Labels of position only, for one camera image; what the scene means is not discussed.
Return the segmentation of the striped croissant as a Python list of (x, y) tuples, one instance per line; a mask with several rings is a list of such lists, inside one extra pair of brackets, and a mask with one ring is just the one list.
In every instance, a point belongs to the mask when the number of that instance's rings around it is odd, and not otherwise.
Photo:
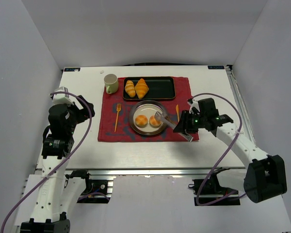
[(134, 98), (136, 95), (134, 83), (131, 80), (128, 80), (125, 85), (125, 92), (128, 94), (130, 98)]
[(148, 91), (149, 87), (147, 86), (145, 80), (141, 78), (135, 85), (135, 92), (138, 99), (142, 99), (148, 93)]

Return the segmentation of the metal serving tongs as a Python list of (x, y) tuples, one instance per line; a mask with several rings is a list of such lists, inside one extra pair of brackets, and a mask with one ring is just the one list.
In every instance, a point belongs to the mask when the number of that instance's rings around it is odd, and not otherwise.
[[(175, 123), (173, 123), (170, 119), (169, 116), (166, 115), (165, 113), (160, 113), (159, 111), (157, 111), (154, 115), (155, 119), (158, 121), (161, 121), (162, 123), (166, 124), (168, 127), (170, 127), (172, 130), (175, 129), (175, 127), (177, 126)], [(185, 134), (185, 133), (178, 133), (179, 135), (181, 135), (183, 138), (185, 138), (188, 142), (192, 142), (193, 141), (193, 137), (189, 134)]]

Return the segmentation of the round bread bun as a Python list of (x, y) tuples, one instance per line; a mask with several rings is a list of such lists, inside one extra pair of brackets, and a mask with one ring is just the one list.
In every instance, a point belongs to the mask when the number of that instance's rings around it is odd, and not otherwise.
[(162, 122), (159, 121), (159, 120), (156, 120), (155, 119), (155, 116), (151, 116), (150, 119), (149, 119), (149, 124), (151, 125), (151, 127), (153, 128), (158, 128), (161, 126)]
[(148, 124), (148, 119), (145, 115), (138, 115), (134, 122), (137, 127), (144, 128)]

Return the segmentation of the left striped croissant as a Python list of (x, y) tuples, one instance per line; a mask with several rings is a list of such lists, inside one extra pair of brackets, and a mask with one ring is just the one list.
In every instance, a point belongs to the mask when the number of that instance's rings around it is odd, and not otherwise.
[(128, 94), (130, 98), (134, 98), (136, 95), (134, 83), (131, 80), (128, 80), (125, 85), (125, 92)]

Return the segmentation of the blue table label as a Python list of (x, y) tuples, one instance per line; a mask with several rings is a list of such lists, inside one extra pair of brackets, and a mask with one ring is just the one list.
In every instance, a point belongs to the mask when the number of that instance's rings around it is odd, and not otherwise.
[(217, 70), (217, 69), (225, 69), (225, 67), (224, 66), (208, 66), (208, 69)]
[(80, 70), (80, 67), (66, 67), (64, 69), (64, 72), (79, 72)]

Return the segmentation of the right blue table label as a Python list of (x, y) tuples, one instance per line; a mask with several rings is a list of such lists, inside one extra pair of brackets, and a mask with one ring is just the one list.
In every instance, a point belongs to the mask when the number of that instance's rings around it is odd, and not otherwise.
[(217, 69), (225, 69), (225, 67), (224, 66), (208, 66), (208, 69), (217, 70)]

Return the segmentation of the orange plastic knife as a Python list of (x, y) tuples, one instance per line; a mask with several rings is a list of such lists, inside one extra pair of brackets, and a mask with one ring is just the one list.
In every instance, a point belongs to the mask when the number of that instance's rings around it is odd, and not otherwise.
[(176, 114), (177, 114), (177, 119), (178, 119), (178, 122), (179, 122), (179, 105), (177, 104), (176, 105)]

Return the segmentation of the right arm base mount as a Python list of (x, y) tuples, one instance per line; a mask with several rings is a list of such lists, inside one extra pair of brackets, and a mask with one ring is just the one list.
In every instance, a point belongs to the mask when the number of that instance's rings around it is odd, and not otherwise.
[[(188, 188), (193, 191), (194, 194), (194, 205), (198, 206), (196, 203), (196, 195), (199, 190), (200, 185), (202, 184), (203, 179), (192, 180), (188, 184)], [(233, 192), (233, 189), (216, 186), (214, 182), (207, 181), (203, 186), (201, 194), (199, 196), (199, 202), (201, 204), (208, 203), (214, 200), (217, 200), (230, 192)], [(241, 202), (239, 199), (239, 192), (235, 191), (231, 196), (227, 197), (224, 200), (211, 204), (211, 206), (240, 206)]]

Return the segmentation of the aluminium table frame rail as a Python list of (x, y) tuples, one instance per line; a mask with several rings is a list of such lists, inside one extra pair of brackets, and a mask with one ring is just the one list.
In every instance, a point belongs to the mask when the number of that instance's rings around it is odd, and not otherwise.
[(260, 149), (255, 141), (252, 127), (250, 124), (247, 108), (245, 106), (236, 78), (230, 66), (225, 67), (227, 77), (232, 89), (237, 108), (236, 117), (241, 118), (240, 123), (228, 123), (218, 129), (218, 139), (228, 145), (227, 150), (233, 153), (243, 163), (245, 169), (253, 163), (253, 159), (262, 160), (267, 158), (266, 152)]

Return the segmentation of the black rectangular tray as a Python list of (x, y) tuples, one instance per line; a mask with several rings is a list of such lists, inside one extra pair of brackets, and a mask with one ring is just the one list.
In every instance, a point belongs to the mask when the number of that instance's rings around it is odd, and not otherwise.
[[(145, 80), (149, 90), (142, 99), (138, 96), (131, 98), (125, 91), (125, 85), (127, 81), (132, 81), (136, 85), (141, 78)], [(175, 97), (175, 82), (170, 76), (126, 77), (123, 80), (123, 99), (126, 101), (173, 100)]]

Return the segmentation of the red patterned placemat cloth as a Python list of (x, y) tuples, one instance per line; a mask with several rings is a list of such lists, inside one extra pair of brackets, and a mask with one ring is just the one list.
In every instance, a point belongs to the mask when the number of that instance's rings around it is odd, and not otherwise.
[[(192, 97), (189, 79), (186, 77), (172, 77), (175, 82), (176, 97), (173, 100), (159, 100), (167, 109), (168, 115), (173, 122), (177, 122), (176, 105), (179, 105), (179, 112), (188, 110), (190, 107), (187, 100)], [(103, 94), (101, 118), (98, 132), (99, 142), (177, 142), (185, 139), (171, 128), (155, 136), (145, 136), (136, 133), (129, 125), (129, 112), (138, 101), (126, 101), (123, 99), (123, 80), (119, 78), (119, 88), (114, 94)], [(121, 111), (118, 117), (117, 130), (114, 132), (116, 120), (116, 106), (121, 104)]]

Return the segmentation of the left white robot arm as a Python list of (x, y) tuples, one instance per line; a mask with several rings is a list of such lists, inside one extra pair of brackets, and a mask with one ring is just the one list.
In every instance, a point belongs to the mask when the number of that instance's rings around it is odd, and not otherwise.
[(38, 191), (29, 221), (20, 227), (22, 233), (68, 233), (71, 229), (68, 216), (80, 194), (88, 186), (85, 171), (65, 175), (68, 160), (79, 148), (74, 145), (73, 134), (78, 124), (91, 121), (94, 106), (81, 95), (75, 98), (79, 109), (70, 100), (71, 93), (58, 91), (51, 94), (54, 105), (48, 111), (49, 125), (43, 134), (42, 180), (33, 188)]

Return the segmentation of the right striped croissant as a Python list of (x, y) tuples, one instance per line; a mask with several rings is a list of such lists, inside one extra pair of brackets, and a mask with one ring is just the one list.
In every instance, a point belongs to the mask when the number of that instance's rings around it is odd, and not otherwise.
[(148, 93), (148, 91), (149, 87), (147, 86), (145, 80), (141, 78), (135, 85), (135, 92), (138, 99), (142, 99)]

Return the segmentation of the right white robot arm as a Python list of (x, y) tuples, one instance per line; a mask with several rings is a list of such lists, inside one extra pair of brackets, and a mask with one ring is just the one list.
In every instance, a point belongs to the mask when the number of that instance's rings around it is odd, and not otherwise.
[(198, 132), (199, 129), (206, 129), (224, 142), (228, 148), (223, 156), (228, 151), (233, 151), (245, 166), (246, 172), (215, 171), (222, 161), (222, 158), (219, 158), (200, 185), (197, 191), (198, 195), (206, 181), (213, 176), (217, 178), (220, 186), (242, 191), (254, 203), (287, 192), (284, 160), (279, 155), (271, 156), (258, 148), (245, 135), (241, 134), (240, 128), (234, 124), (228, 115), (208, 117), (204, 114), (196, 115), (189, 111), (183, 111), (179, 123), (173, 131), (189, 136)]

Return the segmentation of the orange plastic fork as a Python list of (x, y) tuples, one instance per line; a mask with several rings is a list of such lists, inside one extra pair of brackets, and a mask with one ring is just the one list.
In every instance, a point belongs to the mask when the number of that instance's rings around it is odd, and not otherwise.
[(116, 132), (116, 130), (117, 130), (118, 117), (119, 117), (119, 113), (120, 113), (120, 111), (121, 111), (121, 104), (118, 103), (117, 106), (116, 106), (116, 112), (117, 112), (117, 114), (116, 114), (116, 120), (115, 120), (114, 132)]

